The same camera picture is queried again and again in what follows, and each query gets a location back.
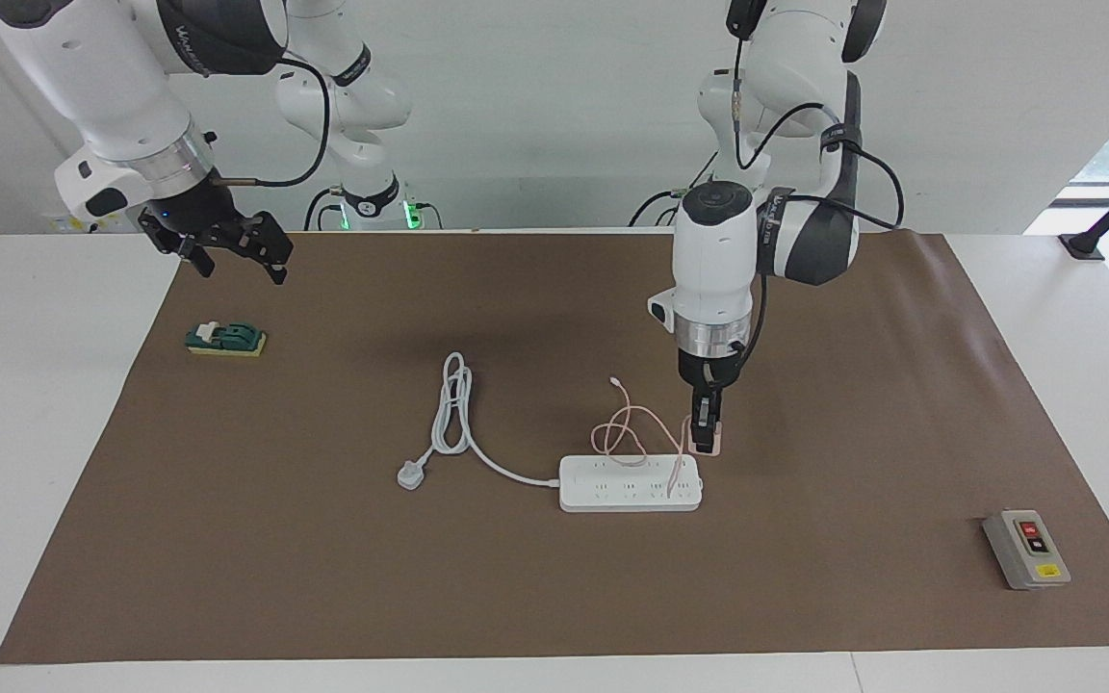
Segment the brown mat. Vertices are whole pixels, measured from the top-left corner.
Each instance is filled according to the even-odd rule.
[[[612,374],[682,419],[644,313],[669,246],[317,236],[283,288],[182,268],[0,663],[1109,645],[1109,522],[942,237],[773,282],[694,513],[564,514],[471,456],[397,487],[454,349],[520,473],[589,451]],[[263,358],[189,355],[208,319],[265,328]],[[1072,587],[1005,588],[977,521],[1005,506],[1041,510]]]

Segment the gray switch box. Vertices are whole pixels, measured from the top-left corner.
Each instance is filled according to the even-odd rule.
[[[1009,588],[1059,588],[1072,582],[1060,550],[1034,510],[1004,510],[981,521],[981,530]]]

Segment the white table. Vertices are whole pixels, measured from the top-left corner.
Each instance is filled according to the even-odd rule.
[[[950,245],[1109,516],[1108,268],[1052,237]],[[0,641],[175,266],[142,236],[0,237]],[[0,690],[347,687],[1083,693],[1109,689],[1109,648],[0,667]]]

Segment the power strip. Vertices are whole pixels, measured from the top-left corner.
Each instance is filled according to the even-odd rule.
[[[638,462],[641,456],[617,456]],[[569,513],[679,513],[700,508],[704,482],[692,456],[682,456],[678,481],[665,487],[679,456],[649,456],[623,466],[606,456],[568,456],[558,466],[558,503]]]

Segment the white plug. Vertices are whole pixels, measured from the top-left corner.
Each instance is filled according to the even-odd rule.
[[[401,465],[397,472],[397,483],[400,483],[400,488],[405,488],[406,491],[413,491],[421,486],[421,479],[426,477],[427,473],[421,469],[421,465],[414,460],[405,460],[405,465]]]

